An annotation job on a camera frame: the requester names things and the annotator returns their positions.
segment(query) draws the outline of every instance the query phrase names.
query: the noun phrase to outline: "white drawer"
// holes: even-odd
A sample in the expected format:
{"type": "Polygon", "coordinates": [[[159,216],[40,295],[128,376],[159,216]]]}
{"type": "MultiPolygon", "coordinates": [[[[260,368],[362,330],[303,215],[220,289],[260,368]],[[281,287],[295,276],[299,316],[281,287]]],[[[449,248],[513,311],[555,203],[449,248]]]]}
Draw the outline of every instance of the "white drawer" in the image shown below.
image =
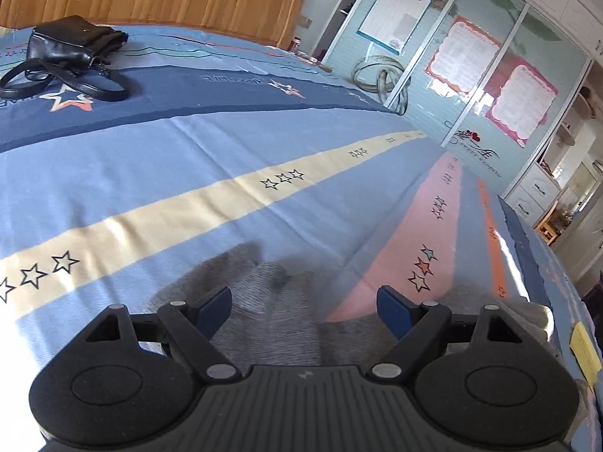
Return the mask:
{"type": "Polygon", "coordinates": [[[534,226],[545,213],[545,210],[538,205],[538,202],[519,186],[507,197],[506,202],[530,226],[534,226]]]}
{"type": "Polygon", "coordinates": [[[536,163],[530,167],[528,173],[519,182],[519,186],[523,187],[544,210],[551,207],[560,191],[553,179],[536,163]]]}

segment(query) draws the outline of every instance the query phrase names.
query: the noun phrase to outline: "black leather handbag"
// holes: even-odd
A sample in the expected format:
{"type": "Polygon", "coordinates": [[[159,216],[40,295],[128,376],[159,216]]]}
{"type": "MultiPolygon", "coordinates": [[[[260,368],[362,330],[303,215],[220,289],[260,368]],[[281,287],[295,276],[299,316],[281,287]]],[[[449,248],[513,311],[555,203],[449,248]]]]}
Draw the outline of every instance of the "black leather handbag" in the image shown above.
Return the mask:
{"type": "Polygon", "coordinates": [[[128,41],[128,34],[111,27],[96,26],[79,15],[34,27],[27,46],[27,59],[0,79],[0,98],[24,99],[37,95],[57,78],[71,89],[105,102],[119,102],[130,95],[120,76],[104,66],[107,57],[128,41]],[[82,80],[96,71],[119,85],[104,89],[82,80]],[[21,73],[31,83],[8,83],[21,73]]]}

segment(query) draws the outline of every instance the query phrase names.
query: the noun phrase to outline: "sliding glass door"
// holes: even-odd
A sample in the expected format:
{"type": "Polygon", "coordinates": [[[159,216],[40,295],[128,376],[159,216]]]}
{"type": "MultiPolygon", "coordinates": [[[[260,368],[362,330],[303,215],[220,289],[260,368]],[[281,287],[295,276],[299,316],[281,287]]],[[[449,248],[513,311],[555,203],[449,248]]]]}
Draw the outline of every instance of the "sliding glass door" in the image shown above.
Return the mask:
{"type": "Polygon", "coordinates": [[[587,62],[578,46],[531,8],[445,146],[503,193],[559,122],[587,62]]]}
{"type": "Polygon", "coordinates": [[[455,0],[411,74],[405,117],[444,141],[524,7],[523,0],[455,0]]]}

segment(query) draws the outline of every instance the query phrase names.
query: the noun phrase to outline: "cream stripe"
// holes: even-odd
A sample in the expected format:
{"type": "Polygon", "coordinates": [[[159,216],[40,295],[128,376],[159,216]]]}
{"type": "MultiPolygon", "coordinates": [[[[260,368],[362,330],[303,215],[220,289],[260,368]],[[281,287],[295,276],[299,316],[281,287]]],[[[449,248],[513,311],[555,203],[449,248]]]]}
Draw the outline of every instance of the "cream stripe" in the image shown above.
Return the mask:
{"type": "MultiPolygon", "coordinates": [[[[422,132],[410,131],[369,138],[222,180],[91,226],[65,231],[0,261],[0,281],[7,276],[8,285],[16,286],[7,294],[8,305],[14,316],[20,318],[93,280],[285,199],[399,144],[423,137],[422,132]],[[360,148],[364,149],[350,154],[360,148]],[[261,183],[267,179],[278,182],[276,175],[293,170],[303,173],[303,180],[279,183],[278,190],[261,183]],[[70,267],[71,274],[65,270],[52,273],[56,265],[52,256],[59,257],[67,250],[80,262],[70,267]],[[29,270],[35,263],[38,270],[48,274],[38,280],[39,289],[30,283],[20,286],[21,269],[29,270]]],[[[5,287],[0,287],[0,292],[4,290],[5,287]]]]}

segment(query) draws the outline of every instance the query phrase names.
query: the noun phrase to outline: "bag strap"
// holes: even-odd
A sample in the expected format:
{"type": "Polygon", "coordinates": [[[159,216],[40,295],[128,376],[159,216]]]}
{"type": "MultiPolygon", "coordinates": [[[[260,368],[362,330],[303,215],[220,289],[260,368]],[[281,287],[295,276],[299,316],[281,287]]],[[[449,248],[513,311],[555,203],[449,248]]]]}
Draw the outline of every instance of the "bag strap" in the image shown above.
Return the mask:
{"type": "Polygon", "coordinates": [[[89,83],[79,81],[75,74],[67,71],[61,66],[46,63],[39,59],[27,60],[15,66],[0,79],[0,98],[19,100],[32,97],[46,89],[52,81],[52,78],[58,78],[72,90],[103,102],[120,102],[130,96],[130,91],[119,83],[121,77],[116,72],[104,69],[100,71],[100,73],[108,80],[117,83],[121,87],[121,90],[102,89],[89,83]],[[39,72],[44,69],[48,72],[48,75],[41,81],[36,81],[29,86],[23,86],[22,84],[18,87],[8,86],[8,83],[21,73],[29,71],[39,72]]]}
{"type": "Polygon", "coordinates": [[[89,83],[79,81],[77,76],[61,66],[55,64],[43,63],[49,73],[52,73],[56,78],[61,80],[72,90],[88,95],[89,97],[103,102],[120,102],[130,96],[130,90],[118,82],[122,81],[120,75],[110,69],[102,69],[99,71],[107,80],[117,83],[121,90],[107,90],[96,87],[89,83]]]}
{"type": "Polygon", "coordinates": [[[8,87],[8,83],[19,76],[21,73],[28,71],[40,71],[42,68],[40,60],[27,60],[21,64],[18,64],[9,72],[7,72],[2,78],[0,78],[0,98],[19,100],[26,99],[43,92],[52,81],[53,75],[47,75],[41,81],[35,81],[29,86],[23,86],[20,84],[19,87],[8,87]]]}

